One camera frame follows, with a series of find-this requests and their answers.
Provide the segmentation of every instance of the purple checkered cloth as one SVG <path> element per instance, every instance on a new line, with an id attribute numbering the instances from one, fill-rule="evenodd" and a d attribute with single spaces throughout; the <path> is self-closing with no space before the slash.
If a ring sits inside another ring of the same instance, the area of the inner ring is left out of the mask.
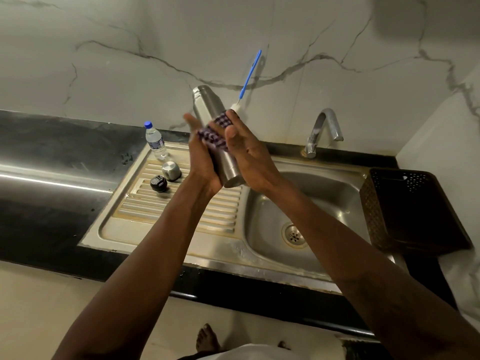
<path id="1" fill-rule="evenodd" d="M 222 112 L 213 121 L 215 124 L 223 127 L 224 129 L 227 126 L 233 125 L 230 119 L 227 117 L 226 111 Z M 198 130 L 198 136 L 200 136 L 200 138 L 211 148 L 229 151 L 225 139 L 208 125 Z"/>

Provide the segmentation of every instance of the chrome faucet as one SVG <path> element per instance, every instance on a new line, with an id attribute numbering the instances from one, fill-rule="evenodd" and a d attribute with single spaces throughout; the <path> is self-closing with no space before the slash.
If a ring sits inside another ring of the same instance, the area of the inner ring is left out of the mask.
<path id="1" fill-rule="evenodd" d="M 317 147 L 317 140 L 322 133 L 322 128 L 324 126 L 325 120 L 327 121 L 328 128 L 330 129 L 330 133 L 332 134 L 333 141 L 343 141 L 342 130 L 340 130 L 340 125 L 337 120 L 337 116 L 335 115 L 335 112 L 333 112 L 331 108 L 325 108 L 318 115 L 317 120 L 315 121 L 315 125 L 313 126 L 313 130 L 310 133 L 310 137 L 307 140 L 307 145 L 305 145 L 305 149 L 303 149 L 302 151 L 302 155 L 304 157 L 313 159 L 317 155 L 315 151 Z"/>

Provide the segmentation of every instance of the dark basket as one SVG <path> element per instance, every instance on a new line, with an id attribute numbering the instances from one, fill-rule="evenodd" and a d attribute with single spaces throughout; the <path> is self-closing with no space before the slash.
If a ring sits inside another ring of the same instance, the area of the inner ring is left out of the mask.
<path id="1" fill-rule="evenodd" d="M 371 168 L 360 198 L 370 241 L 382 252 L 438 256 L 472 248 L 431 173 Z"/>

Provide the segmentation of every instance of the hand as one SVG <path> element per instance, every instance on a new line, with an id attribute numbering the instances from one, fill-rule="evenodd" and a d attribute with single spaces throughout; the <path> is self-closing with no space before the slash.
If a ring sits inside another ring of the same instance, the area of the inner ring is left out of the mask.
<path id="1" fill-rule="evenodd" d="M 209 123 L 226 140 L 230 153 L 237 159 L 243 179 L 255 191 L 269 195 L 285 179 L 280 175 L 266 146 L 255 137 L 233 110 L 226 115 L 233 125 L 222 128 L 213 121 Z"/>
<path id="2" fill-rule="evenodd" d="M 184 114 L 183 119 L 190 126 L 190 139 L 188 147 L 190 151 L 190 175 L 194 175 L 196 179 L 203 180 L 211 193 L 215 196 L 222 188 L 219 176 L 213 169 L 213 162 L 208 152 L 207 146 L 198 137 L 197 130 L 202 127 L 191 114 Z"/>

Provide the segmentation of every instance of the ribbed drainboard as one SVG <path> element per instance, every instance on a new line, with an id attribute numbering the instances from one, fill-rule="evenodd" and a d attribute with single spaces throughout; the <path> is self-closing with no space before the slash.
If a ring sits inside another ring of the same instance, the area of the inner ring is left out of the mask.
<path id="1" fill-rule="evenodd" d="M 188 165 L 178 164 L 178 166 L 182 177 L 175 182 L 168 182 L 168 190 L 158 193 L 150 187 L 150 180 L 154 176 L 163 175 L 162 166 L 160 162 L 148 160 L 137 175 L 129 193 L 120 202 L 113 217 L 151 223 L 157 221 L 190 172 Z M 197 228 L 233 234 L 241 193 L 242 187 L 222 188 L 207 205 Z"/>

